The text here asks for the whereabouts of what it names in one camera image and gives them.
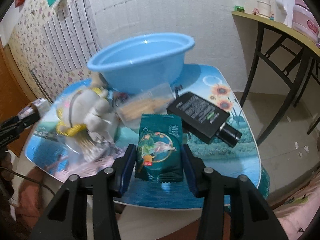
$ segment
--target wooden door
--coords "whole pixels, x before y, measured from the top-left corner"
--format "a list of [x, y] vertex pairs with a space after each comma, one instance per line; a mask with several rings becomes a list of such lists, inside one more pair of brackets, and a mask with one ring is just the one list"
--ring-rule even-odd
[[[0, 122], [18, 114], [30, 102], [22, 91], [18, 82], [11, 75], [3, 54], [2, 43], [0, 41]], [[25, 129], [20, 134], [20, 138], [8, 145], [9, 149], [17, 156], [20, 156], [23, 145], [30, 130]]]

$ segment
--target small table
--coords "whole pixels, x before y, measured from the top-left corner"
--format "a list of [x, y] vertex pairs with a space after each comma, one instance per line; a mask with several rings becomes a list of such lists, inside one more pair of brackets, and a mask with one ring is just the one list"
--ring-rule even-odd
[[[258, 36], [257, 36], [257, 43], [254, 52], [254, 57], [252, 61], [252, 66], [250, 70], [250, 74], [248, 77], [247, 84], [244, 89], [244, 93], [240, 100], [240, 106], [243, 106], [247, 95], [249, 93], [254, 75], [256, 73], [256, 69], [258, 66], [259, 59], [261, 58], [264, 60], [277, 74], [278, 76], [287, 84], [290, 88], [290, 91], [285, 98], [282, 106], [280, 107], [278, 113], [275, 115], [271, 123], [268, 127], [260, 134], [260, 136], [256, 139], [257, 145], [259, 146], [272, 132], [272, 130], [276, 127], [279, 121], [284, 116], [285, 112], [288, 110], [290, 104], [294, 101], [294, 98], [297, 96], [299, 88], [303, 82], [303, 79], [306, 75], [309, 59], [315, 58], [317, 61], [320, 59], [320, 49], [306, 36], [297, 32], [296, 30], [289, 28], [287, 25], [284, 25], [279, 22], [275, 22], [257, 15], [243, 13], [243, 12], [232, 12], [234, 16], [240, 16], [247, 19], [251, 19], [258, 22]], [[266, 53], [261, 52], [262, 40], [263, 40], [263, 33], [264, 29], [271, 30], [275, 33], [279, 33], [281, 37], [267, 50]], [[289, 48], [284, 46], [282, 43], [285, 39], [290, 39], [301, 46], [301, 51], [298, 54], [295, 54]], [[270, 55], [279, 47], [286, 49], [289, 53], [294, 55], [294, 59], [284, 68], [281, 70], [278, 68], [269, 58]], [[300, 62], [300, 66], [297, 72], [297, 75], [293, 82], [288, 78], [290, 71]], [[299, 102], [298, 98], [294, 104], [297, 105]]]
[[[74, 83], [67, 87], [61, 96], [89, 84], [90, 80]], [[232, 149], [218, 139], [207, 145], [193, 135], [188, 138], [188, 144], [194, 155], [202, 158], [206, 166], [230, 177], [245, 174], [256, 187], [259, 187], [263, 171], [258, 148], [247, 119], [221, 72], [211, 66], [184, 65], [180, 77], [172, 84], [172, 89], [176, 93], [194, 92], [230, 112], [228, 123], [243, 134], [235, 148]], [[59, 98], [56, 100], [51, 110], [37, 125], [26, 146], [25, 155], [35, 165], [64, 182], [69, 177], [70, 171], [68, 171], [68, 151], [55, 138], [55, 126], [58, 121], [56, 106], [59, 100]], [[119, 129], [116, 146], [126, 148], [130, 143], [137, 145], [137, 142], [137, 133], [126, 127]], [[116, 154], [103, 156], [79, 175], [94, 175], [103, 168], [111, 166], [116, 157]], [[263, 189], [259, 187], [265, 198], [268, 196], [268, 179], [266, 181], [267, 183], [262, 183], [265, 185]], [[196, 199], [189, 191], [186, 179], [181, 183], [156, 183], [137, 179], [134, 173], [128, 191], [121, 199], [115, 198], [115, 201], [125, 205], [174, 210], [200, 209], [203, 206], [203, 199]], [[225, 205], [230, 205], [228, 196], [225, 196]]]

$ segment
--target bolt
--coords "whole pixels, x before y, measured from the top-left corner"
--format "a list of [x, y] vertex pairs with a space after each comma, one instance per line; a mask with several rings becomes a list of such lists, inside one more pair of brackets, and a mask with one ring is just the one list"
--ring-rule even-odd
[[105, 169], [104, 169], [104, 173], [105, 173], [105, 174], [111, 174], [111, 173], [113, 173], [113, 168], [111, 168], [111, 167], [105, 168]]
[[70, 179], [71, 181], [76, 181], [76, 180], [78, 179], [78, 175], [73, 174], [73, 175], [71, 175], [71, 176], [69, 177], [69, 179]]
[[203, 169], [203, 171], [204, 171], [205, 173], [210, 174], [210, 173], [213, 173], [213, 168], [211, 168], [211, 167], [205, 167], [205, 168]]
[[240, 175], [239, 179], [243, 182], [246, 182], [248, 180], [248, 177], [246, 175]]

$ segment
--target blue plastic basin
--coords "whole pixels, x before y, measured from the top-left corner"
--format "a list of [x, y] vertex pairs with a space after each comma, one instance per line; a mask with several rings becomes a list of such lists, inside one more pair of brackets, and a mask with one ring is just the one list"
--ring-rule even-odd
[[91, 71], [101, 72], [109, 86], [137, 94], [161, 83], [173, 83], [180, 75], [187, 50], [195, 45], [180, 33], [153, 33], [114, 43], [88, 62]]

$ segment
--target yellow table top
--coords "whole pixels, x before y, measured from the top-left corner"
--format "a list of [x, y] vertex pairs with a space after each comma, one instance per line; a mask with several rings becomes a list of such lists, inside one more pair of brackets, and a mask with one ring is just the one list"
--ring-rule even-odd
[[312, 51], [314, 51], [320, 57], [320, 49], [308, 37], [297, 32], [296, 30], [288, 27], [287, 25], [284, 25], [283, 23], [275, 22], [275, 21], [263, 18], [258, 15], [253, 15], [253, 14], [243, 13], [243, 12], [233, 11], [232, 15], [241, 16], [244, 18], [248, 18], [251, 20], [262, 22], [262, 23], [267, 24], [271, 27], [274, 27], [278, 30], [281, 30], [282, 32], [296, 38], [298, 41], [300, 41], [301, 43], [306, 45], [308, 48], [310, 48]]

